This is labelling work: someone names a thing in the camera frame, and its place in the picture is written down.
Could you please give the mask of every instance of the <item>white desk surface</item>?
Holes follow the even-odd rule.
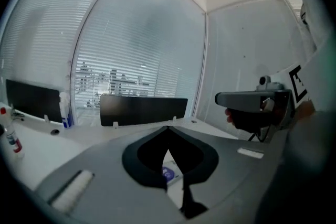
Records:
[[[14,129],[22,143],[24,157],[18,158],[16,156],[4,135],[0,137],[0,148],[5,162],[16,179],[31,190],[35,190],[51,172],[89,147],[124,135],[150,134],[162,126],[181,126],[209,135],[237,139],[195,118],[119,127],[117,129],[101,126],[73,126],[71,129],[65,130],[60,124],[46,123],[43,120],[26,116],[24,122],[14,121]],[[57,136],[50,135],[53,129],[58,129],[60,134]]]

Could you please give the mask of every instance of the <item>spray bottle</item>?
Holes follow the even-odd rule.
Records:
[[[23,157],[24,153],[22,150],[22,145],[19,138],[16,136],[11,117],[7,114],[5,108],[1,108],[0,112],[1,123],[4,126],[5,135],[9,144],[12,146],[13,151],[17,154],[17,156]]]
[[[60,97],[59,108],[61,110],[61,116],[64,128],[70,128],[73,125],[73,123],[70,111],[69,95],[65,92],[61,92],[59,97]]]

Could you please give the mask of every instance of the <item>cable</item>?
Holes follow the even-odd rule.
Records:
[[[266,140],[268,132],[269,132],[269,129],[271,129],[271,125],[268,126],[267,133],[266,133],[265,138],[263,140],[260,140],[259,136],[257,135],[257,138],[258,138],[259,142],[263,143]]]
[[[20,118],[20,117],[13,118],[13,121],[14,121],[14,120],[21,120],[21,121],[25,121],[25,119],[23,119],[23,118]]]
[[[254,133],[254,134],[248,139],[248,141],[252,141],[252,139],[253,139],[256,135],[257,135],[257,134]]]
[[[257,136],[257,138],[258,138],[258,140],[259,140],[259,142],[261,142],[261,143],[263,143],[265,140],[266,140],[266,138],[267,138],[267,135],[268,135],[268,132],[269,132],[269,129],[271,128],[271,125],[270,126],[268,126],[268,130],[267,130],[267,133],[266,133],[266,135],[265,135],[265,138],[263,139],[263,140],[261,140],[260,138],[259,138],[259,136],[257,135],[257,133],[254,133],[249,139],[248,139],[248,141],[252,141],[252,139],[255,137],[255,136]]]

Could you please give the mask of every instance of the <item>small white tab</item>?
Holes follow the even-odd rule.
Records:
[[[237,152],[240,153],[240,154],[249,156],[249,157],[257,158],[257,159],[261,159],[264,156],[263,153],[250,151],[250,150],[247,150],[247,149],[242,148],[242,147],[240,149],[238,149]]]
[[[47,123],[50,122],[50,120],[49,120],[49,118],[48,118],[48,115],[44,115],[44,120],[45,120],[45,122],[47,122]]]

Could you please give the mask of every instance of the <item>window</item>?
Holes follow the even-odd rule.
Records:
[[[191,115],[204,40],[205,15],[192,0],[98,0],[71,73],[78,124],[99,124],[102,94],[188,98]]]
[[[19,0],[1,45],[2,88],[11,78],[69,90],[76,33],[93,1]]]
[[[287,0],[290,4],[290,6],[292,7],[292,9],[294,10],[296,16],[298,17],[298,19],[300,19],[300,13],[301,13],[301,8],[303,5],[303,1],[302,0]]]
[[[3,39],[3,34],[5,32],[8,20],[10,19],[10,15],[12,14],[13,9],[15,8],[18,1],[19,0],[9,0],[9,2],[8,2],[6,8],[5,8],[5,10],[4,10],[4,12],[1,16],[1,19],[0,19],[0,41]],[[3,76],[1,76],[0,100],[5,101],[6,100],[6,98],[5,98],[6,95],[5,95],[5,88],[3,87],[3,85],[4,85],[4,78],[3,78]]]

